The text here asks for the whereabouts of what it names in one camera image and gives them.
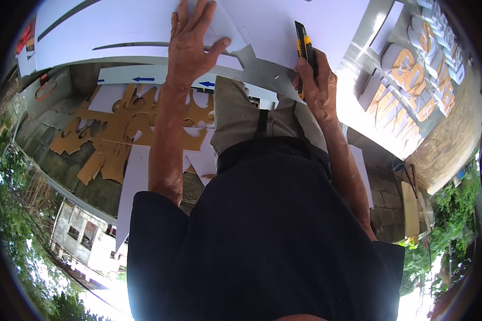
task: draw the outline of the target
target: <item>forearm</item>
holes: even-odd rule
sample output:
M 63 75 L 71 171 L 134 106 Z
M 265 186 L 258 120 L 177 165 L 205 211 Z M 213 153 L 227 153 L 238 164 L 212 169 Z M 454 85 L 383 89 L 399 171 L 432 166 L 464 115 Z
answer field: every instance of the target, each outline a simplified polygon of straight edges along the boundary
M 318 123 L 327 142 L 332 185 L 347 203 L 370 240 L 375 241 L 376 237 L 370 227 L 370 206 L 366 187 L 357 169 L 350 146 L 343 136 L 341 124 L 337 120 L 322 119 L 319 119 Z
M 168 82 L 161 88 L 154 141 L 148 158 L 148 190 L 179 206 L 182 200 L 182 119 L 189 89 Z

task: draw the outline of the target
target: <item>left hand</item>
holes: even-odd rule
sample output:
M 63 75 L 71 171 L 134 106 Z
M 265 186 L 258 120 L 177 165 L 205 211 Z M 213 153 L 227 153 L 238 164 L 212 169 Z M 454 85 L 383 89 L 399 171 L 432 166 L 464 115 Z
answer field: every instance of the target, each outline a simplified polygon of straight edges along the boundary
M 230 39 L 225 37 L 216 41 L 209 53 L 204 52 L 204 35 L 215 9 L 215 1 L 198 0 L 188 19 L 186 0 L 180 0 L 178 12 L 172 14 L 167 83 L 189 89 L 193 81 L 216 65 L 218 56 L 230 45 Z

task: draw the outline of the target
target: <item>blue arrow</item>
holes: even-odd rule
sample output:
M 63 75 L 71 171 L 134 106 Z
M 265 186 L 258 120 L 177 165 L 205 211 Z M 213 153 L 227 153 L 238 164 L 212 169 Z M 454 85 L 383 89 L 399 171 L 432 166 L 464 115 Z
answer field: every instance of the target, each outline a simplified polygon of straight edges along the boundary
M 136 77 L 136 78 L 132 78 L 132 80 L 135 80 L 135 81 L 154 81 L 155 78 L 140 78 L 140 77 Z
M 214 84 L 208 81 L 204 81 L 203 83 L 199 83 L 202 86 L 207 86 L 207 87 L 214 87 Z

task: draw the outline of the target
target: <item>leg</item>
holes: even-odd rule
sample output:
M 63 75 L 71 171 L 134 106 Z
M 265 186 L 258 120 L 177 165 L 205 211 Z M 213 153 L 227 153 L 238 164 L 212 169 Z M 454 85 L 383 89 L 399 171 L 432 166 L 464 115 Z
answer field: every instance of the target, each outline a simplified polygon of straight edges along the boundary
M 268 135 L 298 137 L 299 129 L 296 127 L 292 111 L 295 101 L 285 97 L 279 97 L 279 99 L 277 108 L 270 112 L 272 124 L 271 133 L 269 132 Z M 295 115 L 303 128 L 305 137 L 309 139 L 310 143 L 328 152 L 323 132 L 309 107 L 297 102 Z
M 259 109 L 250 103 L 242 82 L 217 76 L 214 85 L 214 126 L 211 146 L 218 156 L 232 145 L 250 140 Z

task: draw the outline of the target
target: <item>hand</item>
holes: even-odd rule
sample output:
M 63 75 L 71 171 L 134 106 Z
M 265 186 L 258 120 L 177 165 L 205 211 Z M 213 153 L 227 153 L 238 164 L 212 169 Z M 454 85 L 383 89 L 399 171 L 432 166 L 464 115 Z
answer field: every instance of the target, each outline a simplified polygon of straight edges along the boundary
M 180 0 L 178 12 L 172 13 L 167 83 L 189 89 L 193 81 L 216 65 L 218 56 L 230 44 L 230 39 L 222 38 L 209 53 L 204 52 L 204 34 L 215 9 L 215 1 L 198 0 L 195 12 L 187 19 L 186 0 Z
M 314 53 L 318 64 L 316 80 L 309 62 L 305 58 L 299 57 L 295 67 L 295 72 L 298 74 L 293 80 L 293 86 L 295 90 L 298 90 L 300 79 L 302 79 L 307 106 L 318 122 L 321 119 L 328 123 L 338 124 L 336 114 L 337 76 L 330 69 L 327 56 L 316 48 L 314 48 Z

